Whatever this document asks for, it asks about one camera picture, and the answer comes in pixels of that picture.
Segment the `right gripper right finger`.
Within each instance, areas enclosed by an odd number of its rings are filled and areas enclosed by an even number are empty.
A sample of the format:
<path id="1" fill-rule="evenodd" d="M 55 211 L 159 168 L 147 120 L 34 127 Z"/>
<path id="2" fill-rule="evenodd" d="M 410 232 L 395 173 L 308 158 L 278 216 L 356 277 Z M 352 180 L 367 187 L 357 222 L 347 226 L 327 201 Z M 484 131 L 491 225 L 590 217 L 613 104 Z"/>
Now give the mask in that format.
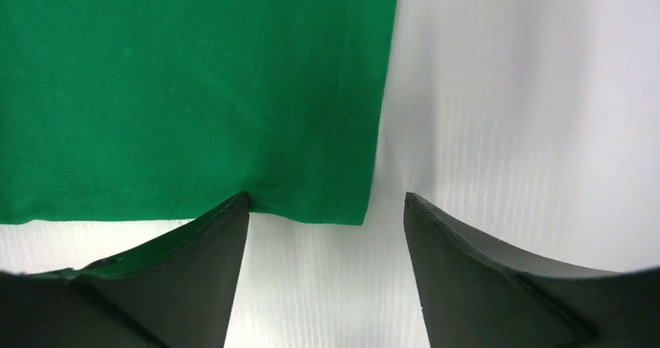
<path id="1" fill-rule="evenodd" d="M 405 238 L 432 347 L 657 347 L 659 271 L 560 262 L 407 193 Z"/>

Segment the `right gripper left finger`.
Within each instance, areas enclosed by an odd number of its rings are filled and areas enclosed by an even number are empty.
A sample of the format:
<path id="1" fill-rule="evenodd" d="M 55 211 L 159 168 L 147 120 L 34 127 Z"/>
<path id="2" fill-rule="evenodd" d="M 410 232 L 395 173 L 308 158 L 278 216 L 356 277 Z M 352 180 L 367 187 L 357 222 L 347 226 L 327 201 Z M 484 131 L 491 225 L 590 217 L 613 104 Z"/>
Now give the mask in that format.
<path id="1" fill-rule="evenodd" d="M 240 193 L 79 269 L 1 274 L 3 347 L 221 347 L 250 199 Z"/>

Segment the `green t-shirt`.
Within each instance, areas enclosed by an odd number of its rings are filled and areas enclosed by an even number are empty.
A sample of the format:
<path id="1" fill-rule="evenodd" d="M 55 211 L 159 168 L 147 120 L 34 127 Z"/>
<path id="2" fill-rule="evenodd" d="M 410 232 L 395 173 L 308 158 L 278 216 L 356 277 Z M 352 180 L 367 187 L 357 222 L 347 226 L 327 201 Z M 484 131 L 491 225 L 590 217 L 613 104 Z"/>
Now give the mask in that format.
<path id="1" fill-rule="evenodd" d="M 232 196 L 360 225 L 398 0 L 1 0 L 2 269 L 37 222 L 190 220 Z"/>

